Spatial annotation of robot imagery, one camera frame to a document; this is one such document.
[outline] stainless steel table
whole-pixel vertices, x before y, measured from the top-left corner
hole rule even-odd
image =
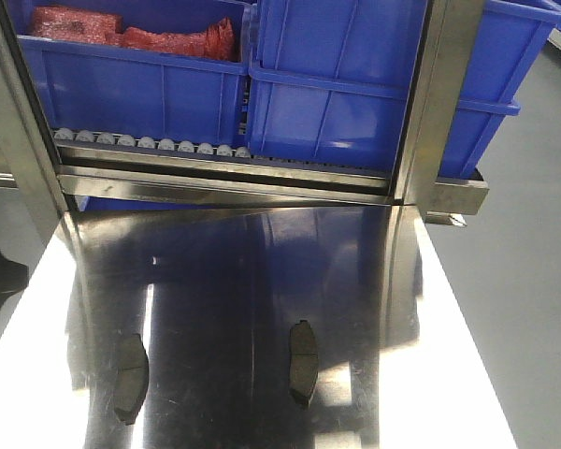
[[[308,408],[292,326],[315,335]],[[139,334],[147,396],[114,411]],[[0,340],[0,448],[512,448],[414,207],[67,214]]]

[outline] red packaged item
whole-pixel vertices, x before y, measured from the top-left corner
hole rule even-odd
[[[174,53],[222,61],[233,61],[235,36],[229,18],[201,33],[150,33],[129,27],[124,33],[122,17],[74,7],[36,7],[31,35],[90,44]]]
[[[228,17],[208,27],[205,51],[207,58],[232,61],[233,47],[235,47],[235,35]]]
[[[107,35],[120,33],[122,17],[74,7],[36,7],[31,35],[51,39],[107,44]]]
[[[123,34],[121,46],[130,49],[232,61],[235,35],[228,18],[211,25],[206,31],[189,35],[178,33],[158,35],[139,28],[129,27]]]

